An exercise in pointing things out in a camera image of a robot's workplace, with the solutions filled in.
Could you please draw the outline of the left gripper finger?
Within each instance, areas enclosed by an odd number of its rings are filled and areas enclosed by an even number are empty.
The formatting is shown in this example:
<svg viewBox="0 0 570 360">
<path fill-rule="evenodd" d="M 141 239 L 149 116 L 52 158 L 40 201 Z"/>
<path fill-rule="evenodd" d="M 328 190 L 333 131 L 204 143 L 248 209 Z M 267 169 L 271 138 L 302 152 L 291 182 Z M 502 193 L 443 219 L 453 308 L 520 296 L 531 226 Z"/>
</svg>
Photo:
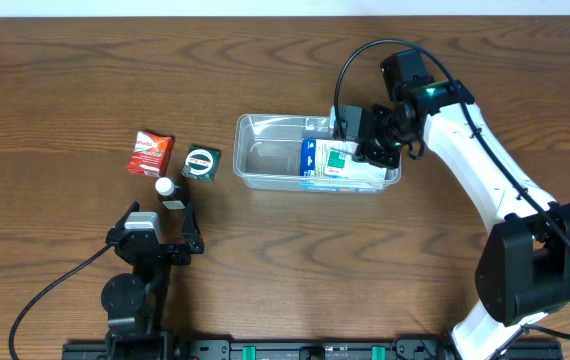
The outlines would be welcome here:
<svg viewBox="0 0 570 360">
<path fill-rule="evenodd" d="M 140 204 L 136 201 L 134 201 L 129 208 L 126 210 L 126 212 L 124 213 L 124 215 L 115 223 L 114 228 L 116 230 L 124 230 L 125 229 L 125 224 L 129 218 L 129 216 L 132 213 L 136 213 L 138 212 L 140 209 Z"/>
<path fill-rule="evenodd" d="M 196 219 L 195 205 L 190 202 L 184 209 L 183 223 L 181 226 L 181 235 L 183 238 L 200 238 L 201 232 Z"/>
</svg>

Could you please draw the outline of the white green medicine box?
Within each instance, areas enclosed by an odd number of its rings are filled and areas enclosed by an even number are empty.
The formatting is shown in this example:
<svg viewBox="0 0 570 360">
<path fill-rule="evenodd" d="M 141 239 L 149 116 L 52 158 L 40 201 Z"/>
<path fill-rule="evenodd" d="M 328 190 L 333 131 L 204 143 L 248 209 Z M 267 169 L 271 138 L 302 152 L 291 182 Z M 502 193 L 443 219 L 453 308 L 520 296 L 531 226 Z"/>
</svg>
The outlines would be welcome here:
<svg viewBox="0 0 570 360">
<path fill-rule="evenodd" d="M 386 169 L 354 161 L 349 153 L 338 149 L 328 151 L 322 166 L 326 177 L 348 180 L 384 180 L 386 173 Z"/>
</svg>

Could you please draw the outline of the blue fever patch box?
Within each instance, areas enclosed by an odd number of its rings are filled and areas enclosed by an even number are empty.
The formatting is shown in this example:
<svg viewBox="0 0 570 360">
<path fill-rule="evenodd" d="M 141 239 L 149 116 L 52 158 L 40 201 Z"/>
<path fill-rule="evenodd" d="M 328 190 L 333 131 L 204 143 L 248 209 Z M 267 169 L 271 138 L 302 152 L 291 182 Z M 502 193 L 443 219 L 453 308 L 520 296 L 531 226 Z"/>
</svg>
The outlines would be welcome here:
<svg viewBox="0 0 570 360">
<path fill-rule="evenodd" d="M 330 149 L 349 153 L 352 158 L 357 148 L 354 142 L 325 139 L 304 139 L 301 146 L 301 187 L 306 190 L 326 192 L 379 192 L 384 180 L 348 180 L 326 177 L 322 174 L 323 162 Z"/>
</svg>

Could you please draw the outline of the red medicine box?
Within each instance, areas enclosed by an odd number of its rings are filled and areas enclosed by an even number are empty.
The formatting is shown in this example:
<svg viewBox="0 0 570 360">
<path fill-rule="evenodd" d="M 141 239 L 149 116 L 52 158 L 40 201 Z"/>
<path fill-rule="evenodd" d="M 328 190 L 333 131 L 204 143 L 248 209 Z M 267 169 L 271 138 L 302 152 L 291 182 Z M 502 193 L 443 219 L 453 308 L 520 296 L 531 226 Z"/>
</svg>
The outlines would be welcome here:
<svg viewBox="0 0 570 360">
<path fill-rule="evenodd" d="M 172 136 L 138 131 L 126 169 L 131 175 L 164 177 L 174 146 Z"/>
</svg>

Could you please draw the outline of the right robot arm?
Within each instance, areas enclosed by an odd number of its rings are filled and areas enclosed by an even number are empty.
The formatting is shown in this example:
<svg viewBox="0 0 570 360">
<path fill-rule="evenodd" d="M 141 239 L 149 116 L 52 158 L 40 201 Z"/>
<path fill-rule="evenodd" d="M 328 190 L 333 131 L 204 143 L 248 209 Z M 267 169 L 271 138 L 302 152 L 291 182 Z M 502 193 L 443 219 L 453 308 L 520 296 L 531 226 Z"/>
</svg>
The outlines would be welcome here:
<svg viewBox="0 0 570 360">
<path fill-rule="evenodd" d="M 449 334 L 444 356 L 496 359 L 570 303 L 570 203 L 557 202 L 515 163 L 486 126 L 474 97 L 431 54 L 410 47 L 381 63 L 389 106 L 336 105 L 334 135 L 355 159 L 395 169 L 402 154 L 434 152 L 461 184 L 488 233 L 475 271 L 478 299 Z"/>
</svg>

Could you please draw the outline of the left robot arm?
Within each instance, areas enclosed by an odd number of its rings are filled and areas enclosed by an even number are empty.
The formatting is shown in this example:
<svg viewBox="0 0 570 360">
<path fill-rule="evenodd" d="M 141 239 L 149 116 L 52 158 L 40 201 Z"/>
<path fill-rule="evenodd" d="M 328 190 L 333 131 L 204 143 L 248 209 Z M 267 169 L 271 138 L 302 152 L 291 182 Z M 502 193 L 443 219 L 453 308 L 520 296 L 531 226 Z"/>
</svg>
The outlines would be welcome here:
<svg viewBox="0 0 570 360">
<path fill-rule="evenodd" d="M 101 293 L 101 304 L 108 316 L 109 333 L 128 337 L 151 335 L 160 329 L 167 298 L 170 270 L 191 263 L 191 257 L 204 252 L 195 208 L 184 210 L 180 243 L 160 242 L 159 215 L 143 212 L 132 203 L 108 231 L 106 243 L 132 267 L 130 273 L 110 279 Z"/>
</svg>

